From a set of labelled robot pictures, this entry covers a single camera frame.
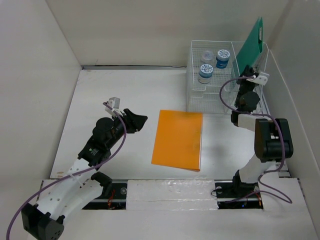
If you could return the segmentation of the blue pin jar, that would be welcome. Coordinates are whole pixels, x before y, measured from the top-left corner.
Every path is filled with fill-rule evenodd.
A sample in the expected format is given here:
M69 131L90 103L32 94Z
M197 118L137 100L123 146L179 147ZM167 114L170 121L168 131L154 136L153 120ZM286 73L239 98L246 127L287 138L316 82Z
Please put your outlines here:
M204 63L200 66L198 72L198 81L201 84L208 84L214 73L214 67L210 64Z
M224 69L227 67L231 53L226 49L220 49L216 55L216 67Z

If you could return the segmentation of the green clip file folder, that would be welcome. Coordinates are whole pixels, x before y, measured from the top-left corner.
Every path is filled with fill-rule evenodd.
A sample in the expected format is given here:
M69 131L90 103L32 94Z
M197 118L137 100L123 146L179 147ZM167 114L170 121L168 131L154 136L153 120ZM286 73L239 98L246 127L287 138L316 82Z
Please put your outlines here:
M236 55L238 73L241 74L246 66L252 67L263 52L263 18L259 17L251 29L247 39Z

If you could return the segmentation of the clear paper clip jar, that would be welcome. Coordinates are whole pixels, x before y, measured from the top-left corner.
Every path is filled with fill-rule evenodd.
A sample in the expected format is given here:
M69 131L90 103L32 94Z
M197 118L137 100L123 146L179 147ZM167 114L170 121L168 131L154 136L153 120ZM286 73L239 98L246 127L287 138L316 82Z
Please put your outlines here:
M213 60L214 60L214 54L213 54L212 51L210 51L210 50L205 50L205 51L202 52L202 54L201 54L201 61L202 61L203 63L209 64L209 63L211 63Z

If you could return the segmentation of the orange file folder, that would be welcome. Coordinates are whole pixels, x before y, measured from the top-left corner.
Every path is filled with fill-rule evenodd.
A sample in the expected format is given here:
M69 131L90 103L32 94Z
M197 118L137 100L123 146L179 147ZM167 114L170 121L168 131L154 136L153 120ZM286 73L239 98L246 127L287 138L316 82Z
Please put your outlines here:
M199 172L202 129L202 113L160 110L151 163Z

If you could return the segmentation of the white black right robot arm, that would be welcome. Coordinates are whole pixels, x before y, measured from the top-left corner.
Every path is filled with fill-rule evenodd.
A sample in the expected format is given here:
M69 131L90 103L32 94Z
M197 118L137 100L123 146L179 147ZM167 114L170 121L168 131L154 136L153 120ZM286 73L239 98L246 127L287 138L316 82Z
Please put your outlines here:
M236 80L239 89L231 110L231 122L254 132L254 154L232 178L231 191L237 197L257 189L262 176L271 172L272 163L278 162L283 167L285 160L294 153L288 120L254 112L261 100L254 89L265 84L267 79L266 74L246 65Z

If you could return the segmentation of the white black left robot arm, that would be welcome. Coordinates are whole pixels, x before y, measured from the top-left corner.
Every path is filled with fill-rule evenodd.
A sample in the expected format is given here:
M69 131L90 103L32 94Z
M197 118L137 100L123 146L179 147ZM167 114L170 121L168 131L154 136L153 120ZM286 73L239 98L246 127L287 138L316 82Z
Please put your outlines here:
M115 154L112 147L125 141L127 134L140 131L147 116L137 115L129 109L117 112L106 107L112 117L100 118L92 135L64 177L52 185L49 192L36 204L27 203L21 210L23 228L37 240L57 240L65 225L92 200L107 198L113 180L99 171Z

